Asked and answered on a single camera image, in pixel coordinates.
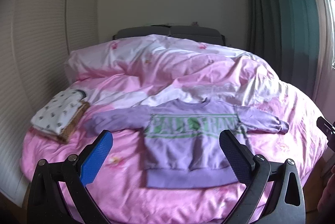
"sweatshirt cuff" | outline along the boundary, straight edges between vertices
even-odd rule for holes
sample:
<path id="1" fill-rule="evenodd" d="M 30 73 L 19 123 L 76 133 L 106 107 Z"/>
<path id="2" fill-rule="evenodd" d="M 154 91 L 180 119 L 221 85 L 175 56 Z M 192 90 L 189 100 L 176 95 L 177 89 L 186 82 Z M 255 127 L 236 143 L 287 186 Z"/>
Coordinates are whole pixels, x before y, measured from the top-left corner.
<path id="1" fill-rule="evenodd" d="M 289 131 L 289 124 L 285 121 L 280 120 L 281 132 L 287 133 Z"/>

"blue gripper pad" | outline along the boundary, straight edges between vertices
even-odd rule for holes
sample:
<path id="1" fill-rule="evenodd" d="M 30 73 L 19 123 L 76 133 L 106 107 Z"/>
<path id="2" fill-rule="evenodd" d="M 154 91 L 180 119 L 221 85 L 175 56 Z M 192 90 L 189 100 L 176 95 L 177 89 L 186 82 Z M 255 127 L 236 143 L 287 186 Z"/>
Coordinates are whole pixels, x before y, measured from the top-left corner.
<path id="1" fill-rule="evenodd" d="M 104 136 L 102 136 L 99 142 L 93 147 L 80 168 L 80 180 L 84 186 L 94 181 L 113 146 L 113 136 L 109 131 L 104 131 L 100 134 L 104 134 Z"/>
<path id="2" fill-rule="evenodd" d="M 219 142 L 238 181 L 248 186 L 252 180 L 252 170 L 255 162 L 230 130 L 224 130 L 220 133 Z"/>

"folded white clothing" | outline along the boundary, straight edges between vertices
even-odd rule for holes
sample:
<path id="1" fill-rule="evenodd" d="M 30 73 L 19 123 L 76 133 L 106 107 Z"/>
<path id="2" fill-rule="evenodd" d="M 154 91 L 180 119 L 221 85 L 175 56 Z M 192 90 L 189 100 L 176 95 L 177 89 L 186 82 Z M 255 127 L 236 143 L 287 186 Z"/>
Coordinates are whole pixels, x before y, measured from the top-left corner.
<path id="1" fill-rule="evenodd" d="M 61 135 L 62 130 L 81 107 L 80 101 L 85 97 L 85 92 L 75 89 L 59 92 L 33 116 L 32 126 L 49 135 Z"/>

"wooden floor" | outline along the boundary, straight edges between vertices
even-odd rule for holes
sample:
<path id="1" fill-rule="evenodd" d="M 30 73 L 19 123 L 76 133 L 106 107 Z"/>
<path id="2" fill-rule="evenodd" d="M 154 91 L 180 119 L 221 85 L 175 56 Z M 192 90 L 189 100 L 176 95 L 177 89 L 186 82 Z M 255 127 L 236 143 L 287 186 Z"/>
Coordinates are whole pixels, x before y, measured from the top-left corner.
<path id="1" fill-rule="evenodd" d="M 321 157 L 303 188 L 306 209 L 306 224 L 311 224 L 318 216 L 318 211 L 315 211 L 315 209 L 323 192 L 320 174 L 325 164 L 324 159 Z"/>
<path id="2" fill-rule="evenodd" d="M 318 216 L 318 212 L 313 211 L 316 209 L 318 202 L 321 198 L 323 187 L 322 181 L 320 178 L 321 171 L 325 165 L 325 161 L 321 158 L 318 163 L 315 165 L 310 177 L 308 178 L 304 186 L 304 198 L 305 198 L 305 207 L 306 207 L 306 224 L 311 224 L 312 221 Z M 1 224 L 15 222 L 11 217 L 15 217 L 18 224 L 26 224 L 27 218 L 27 194 L 24 199 L 23 208 L 19 208 L 14 203 L 10 202 L 0 193 L 0 215 L 6 216 L 8 219 L 7 222 L 3 222 L 1 219 Z"/>

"gray headboard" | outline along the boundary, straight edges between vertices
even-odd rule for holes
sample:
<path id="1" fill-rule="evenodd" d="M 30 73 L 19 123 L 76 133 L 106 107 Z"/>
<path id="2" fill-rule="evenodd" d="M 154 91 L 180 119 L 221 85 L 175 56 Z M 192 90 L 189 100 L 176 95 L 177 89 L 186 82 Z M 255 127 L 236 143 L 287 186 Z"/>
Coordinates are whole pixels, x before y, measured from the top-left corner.
<path id="1" fill-rule="evenodd" d="M 213 45 L 225 46 L 225 37 L 213 28 L 199 26 L 144 26 L 125 28 L 118 31 L 113 39 L 147 36 L 158 34 L 174 38 L 189 39 Z"/>

